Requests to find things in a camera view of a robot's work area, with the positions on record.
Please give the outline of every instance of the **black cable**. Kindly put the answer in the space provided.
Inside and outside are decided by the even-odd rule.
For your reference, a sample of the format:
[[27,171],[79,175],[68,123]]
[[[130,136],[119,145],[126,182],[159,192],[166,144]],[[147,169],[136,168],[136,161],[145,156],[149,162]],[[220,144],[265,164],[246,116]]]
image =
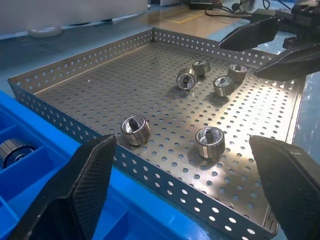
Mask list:
[[[233,14],[233,15],[225,15],[225,14],[211,14],[211,13],[208,13],[207,11],[211,11],[211,10],[214,10],[214,9],[219,9],[219,10],[223,10],[225,12],[228,12],[230,14]],[[226,17],[226,18],[232,18],[232,19],[249,19],[249,15],[243,15],[241,13],[237,13],[237,12],[232,12],[232,11],[229,11],[227,9],[223,9],[221,7],[207,7],[205,10],[204,10],[205,14],[207,16],[210,16],[210,17]]]
[[269,0],[262,0],[262,4],[263,4],[264,9],[269,9],[269,8],[270,8],[270,5],[271,5],[271,3],[270,3]]
[[214,10],[214,9],[222,10],[230,14],[241,15],[241,16],[244,15],[243,13],[246,13],[247,15],[252,15],[252,13],[250,12],[234,12],[232,9],[226,6],[210,6],[206,10]]
[[281,0],[277,0],[279,3],[281,3],[283,6],[285,6],[287,9],[292,10],[291,7],[289,7],[287,4],[282,2]]

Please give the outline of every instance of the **table surface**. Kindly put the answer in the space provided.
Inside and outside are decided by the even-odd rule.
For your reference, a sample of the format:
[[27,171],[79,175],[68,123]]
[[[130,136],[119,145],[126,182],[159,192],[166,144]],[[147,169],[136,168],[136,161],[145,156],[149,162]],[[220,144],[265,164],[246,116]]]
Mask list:
[[[224,5],[231,7],[233,2]],[[255,4],[261,8],[262,1]],[[271,1],[270,9],[283,8],[277,1]],[[184,5],[172,7],[153,6],[147,13],[111,22],[93,22],[80,27],[65,27],[63,33],[51,38],[32,38],[24,32],[0,36],[0,90],[14,97],[7,79],[15,75],[60,61],[70,56],[94,49],[116,40],[128,37],[150,27],[160,27],[171,31],[219,41],[233,29],[248,23],[226,17],[209,17],[203,10],[189,10]],[[278,54],[283,51],[284,38],[289,33],[280,32],[274,41],[261,44],[257,49]],[[294,144],[302,147],[318,164],[320,164],[320,74],[307,76],[297,123]],[[217,231],[207,230],[211,239],[226,239]],[[275,240],[285,240],[280,229]]]

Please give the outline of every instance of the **cable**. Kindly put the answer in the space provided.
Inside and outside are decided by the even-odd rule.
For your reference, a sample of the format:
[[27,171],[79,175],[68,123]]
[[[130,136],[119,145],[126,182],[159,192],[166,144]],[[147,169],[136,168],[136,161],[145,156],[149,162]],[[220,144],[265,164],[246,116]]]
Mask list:
[[214,10],[214,9],[222,10],[230,14],[241,15],[241,16],[244,15],[243,12],[235,12],[226,6],[210,6],[206,10]]
[[264,9],[269,9],[269,8],[270,8],[270,5],[271,5],[271,3],[270,3],[269,0],[262,0],[262,4],[263,4]]
[[238,13],[240,13],[240,14],[248,14],[248,15],[251,15],[251,13],[250,12],[247,12],[246,10],[244,10],[244,9],[242,9],[242,10],[240,10],[240,8],[241,8],[241,6],[243,5],[243,4],[245,4],[245,3],[247,3],[248,1],[245,1],[245,2],[242,2],[242,3],[237,3],[237,2],[235,2],[234,4],[232,4],[232,12],[233,13],[236,13],[237,11],[239,11]]
[[[218,10],[223,10],[227,13],[230,13],[230,14],[233,14],[233,15],[226,15],[226,14],[211,14],[211,13],[208,13],[207,11],[211,11],[211,10],[214,10],[214,9],[218,9]],[[233,12],[232,10],[228,10],[228,9],[224,9],[222,7],[216,7],[216,6],[210,6],[210,7],[207,7],[205,10],[204,10],[205,14],[207,16],[210,16],[210,17],[226,17],[226,18],[232,18],[232,19],[249,19],[249,15],[243,15],[241,13],[238,13],[238,12]]]
[[279,3],[281,3],[283,6],[285,6],[287,9],[292,10],[291,7],[289,7],[287,4],[282,2],[281,0],[277,0]]

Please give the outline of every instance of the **cylindrical metal part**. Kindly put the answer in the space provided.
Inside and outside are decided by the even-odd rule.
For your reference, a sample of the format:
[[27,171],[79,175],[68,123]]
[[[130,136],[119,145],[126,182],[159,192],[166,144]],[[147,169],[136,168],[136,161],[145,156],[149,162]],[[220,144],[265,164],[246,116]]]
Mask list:
[[121,126],[126,141],[133,146],[142,145],[148,141],[151,129],[143,116],[135,115],[127,118]]
[[176,78],[176,84],[180,89],[187,91],[195,86],[196,80],[196,72],[191,68],[184,68],[179,71]]
[[231,76],[221,76],[214,80],[213,87],[218,96],[225,97],[235,91],[235,82]]
[[228,76],[232,77],[235,82],[242,82],[246,78],[248,69],[245,66],[232,64],[228,69]]
[[0,144],[0,165],[7,168],[21,160],[36,148],[23,139],[12,138]]
[[217,159],[225,151],[224,132],[214,126],[207,126],[195,134],[199,154],[206,159]]
[[197,76],[204,75],[211,70],[210,62],[208,60],[197,61],[192,65],[192,68]]

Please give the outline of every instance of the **metal part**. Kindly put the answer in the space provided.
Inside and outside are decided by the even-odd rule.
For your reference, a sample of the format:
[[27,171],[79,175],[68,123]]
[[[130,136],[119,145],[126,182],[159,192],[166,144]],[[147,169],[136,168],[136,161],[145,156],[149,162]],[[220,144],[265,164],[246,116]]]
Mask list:
[[8,139],[0,144],[0,164],[5,169],[32,153],[35,149],[24,139]]
[[121,126],[126,141],[133,146],[142,145],[148,141],[151,129],[143,116],[131,116],[124,120]]
[[248,69],[239,64],[231,64],[228,69],[228,76],[232,77],[235,82],[242,82],[247,75]]
[[220,76],[214,80],[213,87],[218,96],[226,97],[235,91],[235,82],[231,76]]
[[200,156],[206,159],[218,159],[226,149],[224,132],[214,126],[200,129],[195,140]]
[[191,68],[184,68],[179,71],[176,77],[176,84],[182,90],[188,91],[192,89],[197,80],[197,75],[195,71]]
[[[278,223],[247,134],[285,141],[295,129],[305,78],[268,81],[248,67],[228,98],[217,97],[212,83],[230,64],[258,68],[272,57],[252,49],[224,51],[209,39],[154,28],[15,76],[9,84],[21,104],[81,143],[116,134],[114,165],[169,201],[234,239],[261,240],[274,237]],[[207,80],[189,92],[177,90],[181,64],[204,58],[212,67]],[[152,127],[143,147],[121,137],[123,119],[137,113]],[[204,126],[218,126],[227,139],[218,162],[198,153],[195,135]]]
[[192,68],[197,76],[202,76],[211,70],[210,62],[208,60],[197,61],[192,65]]

